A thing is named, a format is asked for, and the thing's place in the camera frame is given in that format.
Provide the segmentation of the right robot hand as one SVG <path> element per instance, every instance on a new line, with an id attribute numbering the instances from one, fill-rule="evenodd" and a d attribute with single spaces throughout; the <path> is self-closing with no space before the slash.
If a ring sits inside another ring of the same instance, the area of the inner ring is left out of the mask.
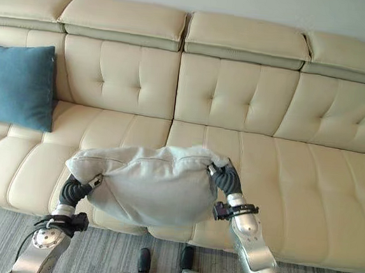
<path id="1" fill-rule="evenodd" d="M 208 166 L 213 183 L 220 188 L 224 195 L 242 194 L 241 181 L 236 168 L 232 164 L 218 167 L 214 163 Z"/>

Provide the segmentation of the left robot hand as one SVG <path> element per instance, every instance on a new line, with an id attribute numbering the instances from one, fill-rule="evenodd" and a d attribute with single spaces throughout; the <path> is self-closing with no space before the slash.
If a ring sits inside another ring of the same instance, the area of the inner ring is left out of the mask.
<path id="1" fill-rule="evenodd" d="M 103 182 L 103 175 L 94 176 L 88 183 L 79 182 L 70 174 L 63 184 L 58 197 L 59 204 L 75 208 L 76 205 Z"/>

